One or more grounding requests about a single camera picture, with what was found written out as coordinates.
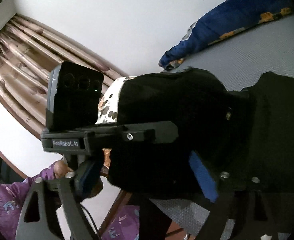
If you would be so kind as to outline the person's left hand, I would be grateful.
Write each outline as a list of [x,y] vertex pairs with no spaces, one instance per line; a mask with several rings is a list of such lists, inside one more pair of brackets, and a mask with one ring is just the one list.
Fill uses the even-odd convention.
[[54,163],[53,170],[56,179],[66,176],[69,172],[73,172],[73,170],[63,160],[56,161]]

